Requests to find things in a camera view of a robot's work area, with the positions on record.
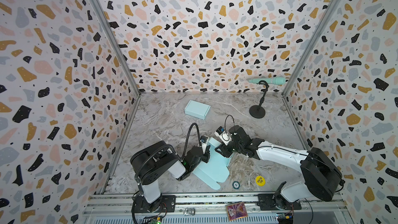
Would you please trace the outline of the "mint box sheets stack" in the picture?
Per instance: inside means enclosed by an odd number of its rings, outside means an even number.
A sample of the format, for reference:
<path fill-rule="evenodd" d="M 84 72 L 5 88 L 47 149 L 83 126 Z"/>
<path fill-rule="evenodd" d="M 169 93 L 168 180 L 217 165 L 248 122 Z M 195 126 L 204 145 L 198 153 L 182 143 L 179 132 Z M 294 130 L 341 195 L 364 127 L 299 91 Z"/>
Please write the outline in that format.
<path fill-rule="evenodd" d="M 214 190 L 219 190 L 221 187 L 219 183 L 225 182 L 230 175 L 228 166 L 232 157 L 226 158 L 217 153 L 215 149 L 220 145 L 219 141 L 210 138 L 208 141 L 208 147 L 210 147 L 209 161 L 207 163 L 202 161 L 193 171 L 196 177 Z"/>

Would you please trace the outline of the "mint paper box sheet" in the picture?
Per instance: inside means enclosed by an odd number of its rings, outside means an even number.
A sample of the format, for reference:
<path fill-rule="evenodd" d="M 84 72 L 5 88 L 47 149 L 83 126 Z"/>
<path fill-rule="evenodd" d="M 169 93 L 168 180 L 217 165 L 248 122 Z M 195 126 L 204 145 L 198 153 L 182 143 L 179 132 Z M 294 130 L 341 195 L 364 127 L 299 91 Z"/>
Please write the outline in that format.
<path fill-rule="evenodd" d="M 186 115 L 199 118 L 202 120 L 206 119 L 207 114 L 210 111 L 210 105 L 200 103 L 194 100 L 190 100 L 184 109 Z"/>

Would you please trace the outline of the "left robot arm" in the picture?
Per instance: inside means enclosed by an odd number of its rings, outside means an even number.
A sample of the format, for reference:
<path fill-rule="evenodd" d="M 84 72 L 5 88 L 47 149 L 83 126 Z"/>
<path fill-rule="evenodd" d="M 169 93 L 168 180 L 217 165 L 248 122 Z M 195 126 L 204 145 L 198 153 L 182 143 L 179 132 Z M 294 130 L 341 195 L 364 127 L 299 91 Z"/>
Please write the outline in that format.
<path fill-rule="evenodd" d="M 162 197 L 159 177 L 170 172 L 178 181 L 184 180 L 201 162 L 207 163 L 209 159 L 208 137 L 202 135 L 199 145 L 192 147 L 183 157 L 177 154 L 172 145 L 159 141 L 134 154 L 130 164 L 135 172 L 140 194 L 146 203 L 153 204 L 159 202 Z"/>

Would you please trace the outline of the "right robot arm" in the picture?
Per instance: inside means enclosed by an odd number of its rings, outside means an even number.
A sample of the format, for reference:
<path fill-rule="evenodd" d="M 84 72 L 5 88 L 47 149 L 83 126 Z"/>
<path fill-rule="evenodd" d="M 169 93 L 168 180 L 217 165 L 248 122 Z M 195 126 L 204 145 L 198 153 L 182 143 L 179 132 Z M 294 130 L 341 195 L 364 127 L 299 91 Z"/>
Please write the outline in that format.
<path fill-rule="evenodd" d="M 219 127 L 215 135 L 222 140 L 216 152 L 226 158 L 239 153 L 249 158 L 275 162 L 300 173 L 297 179 L 289 183 L 282 182 L 275 191 L 273 201 L 280 209 L 307 197 L 329 202 L 344 187 L 342 173 L 319 148 L 297 150 L 260 138 L 252 139 L 239 125 L 230 130 Z"/>

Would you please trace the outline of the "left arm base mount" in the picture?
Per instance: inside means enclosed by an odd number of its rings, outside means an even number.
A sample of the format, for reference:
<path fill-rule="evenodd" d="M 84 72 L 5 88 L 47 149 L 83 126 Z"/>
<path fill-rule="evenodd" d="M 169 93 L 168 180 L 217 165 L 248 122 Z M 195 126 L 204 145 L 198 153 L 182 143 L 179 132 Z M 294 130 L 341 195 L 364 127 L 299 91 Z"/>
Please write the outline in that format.
<path fill-rule="evenodd" d="M 148 203 L 144 196 L 137 195 L 133 198 L 132 213 L 150 214 L 155 212 L 173 213 L 176 206 L 175 195 L 161 195 L 157 200 Z"/>

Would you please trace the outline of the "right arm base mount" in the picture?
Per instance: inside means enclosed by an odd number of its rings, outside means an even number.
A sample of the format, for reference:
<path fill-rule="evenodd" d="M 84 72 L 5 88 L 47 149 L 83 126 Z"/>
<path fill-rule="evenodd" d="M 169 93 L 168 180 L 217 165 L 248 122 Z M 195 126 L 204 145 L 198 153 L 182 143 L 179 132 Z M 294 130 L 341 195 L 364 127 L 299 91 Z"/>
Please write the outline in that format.
<path fill-rule="evenodd" d="M 283 186 L 286 184 L 286 181 L 282 182 L 277 190 L 271 194 L 258 194 L 258 202 L 257 206 L 260 207 L 262 211 L 276 211 L 276 210 L 287 210 L 293 211 L 295 209 L 301 210 L 302 206 L 299 200 L 295 202 L 288 202 L 281 194 L 281 190 Z"/>

